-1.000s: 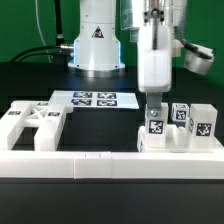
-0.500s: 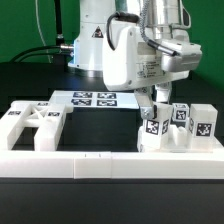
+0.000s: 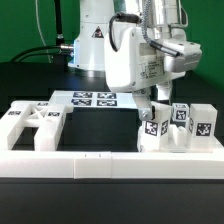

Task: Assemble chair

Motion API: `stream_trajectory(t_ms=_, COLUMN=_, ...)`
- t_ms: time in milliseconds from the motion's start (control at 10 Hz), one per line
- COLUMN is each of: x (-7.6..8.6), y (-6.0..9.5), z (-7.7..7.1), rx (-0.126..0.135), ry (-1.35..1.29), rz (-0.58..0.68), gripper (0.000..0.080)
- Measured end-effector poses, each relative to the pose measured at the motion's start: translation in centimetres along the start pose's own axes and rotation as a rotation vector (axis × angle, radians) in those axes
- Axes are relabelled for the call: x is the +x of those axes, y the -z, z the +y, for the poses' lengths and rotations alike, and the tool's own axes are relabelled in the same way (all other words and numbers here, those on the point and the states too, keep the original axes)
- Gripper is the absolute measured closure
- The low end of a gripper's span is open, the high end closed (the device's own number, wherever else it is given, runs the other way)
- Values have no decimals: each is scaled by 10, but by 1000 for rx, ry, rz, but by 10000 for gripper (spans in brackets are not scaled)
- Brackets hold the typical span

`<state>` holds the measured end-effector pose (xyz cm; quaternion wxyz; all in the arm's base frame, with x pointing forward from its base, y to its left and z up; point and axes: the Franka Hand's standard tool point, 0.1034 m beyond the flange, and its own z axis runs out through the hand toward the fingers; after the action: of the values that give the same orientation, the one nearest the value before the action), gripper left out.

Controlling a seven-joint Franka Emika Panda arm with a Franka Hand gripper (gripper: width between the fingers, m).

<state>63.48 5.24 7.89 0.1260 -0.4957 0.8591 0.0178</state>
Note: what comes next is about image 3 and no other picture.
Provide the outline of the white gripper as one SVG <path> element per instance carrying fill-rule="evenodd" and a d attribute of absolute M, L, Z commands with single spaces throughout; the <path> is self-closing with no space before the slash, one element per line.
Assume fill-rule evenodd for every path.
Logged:
<path fill-rule="evenodd" d="M 104 40 L 106 83 L 112 92 L 133 92 L 139 119 L 150 121 L 155 118 L 155 107 L 150 95 L 151 86 L 157 87 L 157 99 L 170 103 L 172 82 L 194 70 L 202 55 L 200 45 L 188 42 L 184 31 L 172 30 L 173 37 L 160 39 L 160 42 L 180 53 L 173 57 L 153 49 L 142 37 L 140 27 L 129 27 L 119 35 L 120 47 L 115 52 L 109 42 Z"/>

